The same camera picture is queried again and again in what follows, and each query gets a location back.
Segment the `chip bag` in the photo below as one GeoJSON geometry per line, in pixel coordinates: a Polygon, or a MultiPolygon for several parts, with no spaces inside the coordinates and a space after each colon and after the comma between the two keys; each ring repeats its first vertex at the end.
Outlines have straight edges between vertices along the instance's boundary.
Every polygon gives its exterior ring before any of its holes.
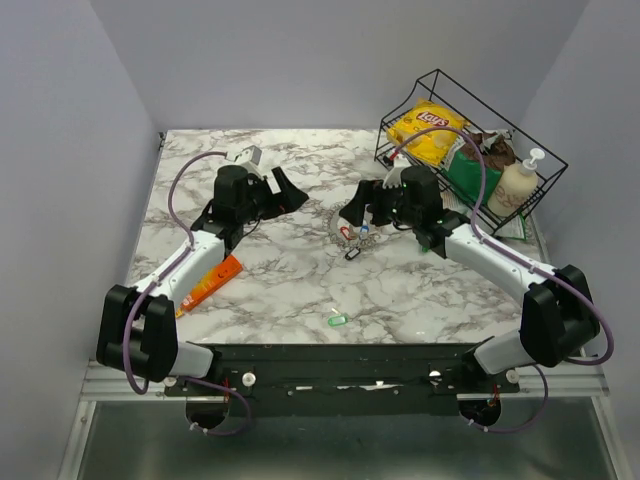
{"type": "MultiPolygon", "coordinates": [[[[462,129],[467,120],[442,105],[427,100],[418,100],[417,105],[404,114],[388,131],[387,138],[398,145],[404,139],[429,127],[453,127],[462,129]]],[[[457,135],[445,130],[427,133],[406,146],[407,151],[418,160],[437,167],[456,141],[457,135]]]]}

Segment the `wall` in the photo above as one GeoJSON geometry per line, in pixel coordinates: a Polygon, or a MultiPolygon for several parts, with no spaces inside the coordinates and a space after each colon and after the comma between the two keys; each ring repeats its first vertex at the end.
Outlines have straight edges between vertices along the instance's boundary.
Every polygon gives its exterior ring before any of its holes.
{"type": "Polygon", "coordinates": [[[437,67],[517,121],[587,3],[91,1],[163,128],[377,126],[437,67]]]}
{"type": "Polygon", "coordinates": [[[55,478],[157,133],[85,0],[0,15],[0,469],[55,478]]]}
{"type": "Polygon", "coordinates": [[[636,0],[592,0],[523,122],[570,165],[539,218],[554,262],[586,272],[611,320],[616,352],[605,371],[638,477],[639,24],[636,0]]]}

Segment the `orange package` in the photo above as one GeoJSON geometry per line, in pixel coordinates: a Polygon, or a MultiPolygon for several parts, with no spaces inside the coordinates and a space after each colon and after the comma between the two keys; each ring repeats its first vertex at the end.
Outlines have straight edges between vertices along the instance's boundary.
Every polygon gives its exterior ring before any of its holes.
{"type": "Polygon", "coordinates": [[[205,298],[222,287],[225,283],[242,271],[242,265],[236,257],[229,255],[224,262],[212,268],[202,280],[193,287],[191,293],[187,295],[176,312],[176,318],[184,315],[185,311],[190,312],[200,305],[205,298]]]}

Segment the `marble table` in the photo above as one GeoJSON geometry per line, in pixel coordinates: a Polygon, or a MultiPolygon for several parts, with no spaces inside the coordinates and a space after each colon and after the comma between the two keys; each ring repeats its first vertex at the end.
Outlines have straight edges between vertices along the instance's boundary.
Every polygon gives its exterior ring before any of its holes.
{"type": "MultiPolygon", "coordinates": [[[[282,166],[309,194],[296,213],[262,224],[234,251],[244,271],[192,312],[177,319],[183,341],[215,343],[478,342],[520,322],[520,307],[460,264],[423,253],[411,232],[372,229],[349,262],[336,211],[358,180],[381,178],[372,130],[178,130],[167,134],[130,272],[149,274],[184,240],[167,211],[167,193],[189,158],[215,150],[262,151],[260,168],[282,166]],[[349,322],[330,327],[335,308],[349,322]]],[[[190,224],[211,198],[211,157],[187,171],[175,195],[190,224]]],[[[533,241],[510,242],[539,258],[533,241]]]]}

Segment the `soap dispenser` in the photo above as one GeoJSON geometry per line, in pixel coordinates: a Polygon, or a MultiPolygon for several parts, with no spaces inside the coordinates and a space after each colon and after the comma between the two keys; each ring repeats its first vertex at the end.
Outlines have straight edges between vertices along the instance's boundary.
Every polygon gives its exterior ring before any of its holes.
{"type": "Polygon", "coordinates": [[[500,217],[511,215],[522,205],[538,186],[537,162],[544,158],[544,151],[532,148],[531,158],[514,163],[504,169],[487,206],[500,217]]]}

